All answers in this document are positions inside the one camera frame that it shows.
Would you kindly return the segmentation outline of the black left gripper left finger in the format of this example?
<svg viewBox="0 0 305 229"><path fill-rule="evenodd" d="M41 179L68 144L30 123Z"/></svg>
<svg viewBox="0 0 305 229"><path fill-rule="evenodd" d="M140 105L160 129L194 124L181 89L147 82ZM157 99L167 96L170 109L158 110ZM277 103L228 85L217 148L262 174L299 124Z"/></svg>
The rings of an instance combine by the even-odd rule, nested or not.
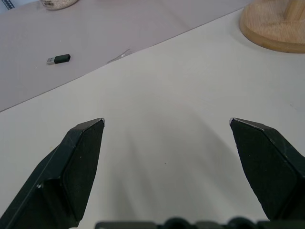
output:
<svg viewBox="0 0 305 229"><path fill-rule="evenodd" d="M77 227L95 179L104 126L104 119L98 118L70 129L35 167L0 218L0 227Z"/></svg>

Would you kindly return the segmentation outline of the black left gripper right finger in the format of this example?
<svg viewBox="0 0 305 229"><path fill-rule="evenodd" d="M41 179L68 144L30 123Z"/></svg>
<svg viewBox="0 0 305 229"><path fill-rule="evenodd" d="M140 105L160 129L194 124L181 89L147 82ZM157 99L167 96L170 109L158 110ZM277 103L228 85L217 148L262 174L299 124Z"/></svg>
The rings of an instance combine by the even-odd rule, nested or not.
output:
<svg viewBox="0 0 305 229"><path fill-rule="evenodd" d="M270 220L304 220L305 158L276 129L232 118L245 176Z"/></svg>

